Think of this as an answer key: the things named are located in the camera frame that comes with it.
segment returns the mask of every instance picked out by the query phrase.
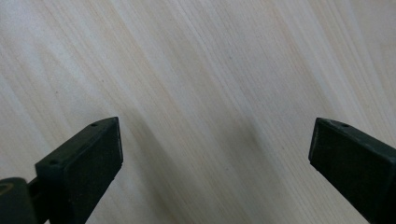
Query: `wooden table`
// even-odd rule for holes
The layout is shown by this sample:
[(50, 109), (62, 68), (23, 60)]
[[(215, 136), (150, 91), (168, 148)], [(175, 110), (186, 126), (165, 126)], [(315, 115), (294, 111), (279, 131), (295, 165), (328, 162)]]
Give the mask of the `wooden table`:
[(365, 223), (316, 117), (396, 146), (394, 0), (0, 2), (0, 178), (120, 117), (89, 223)]

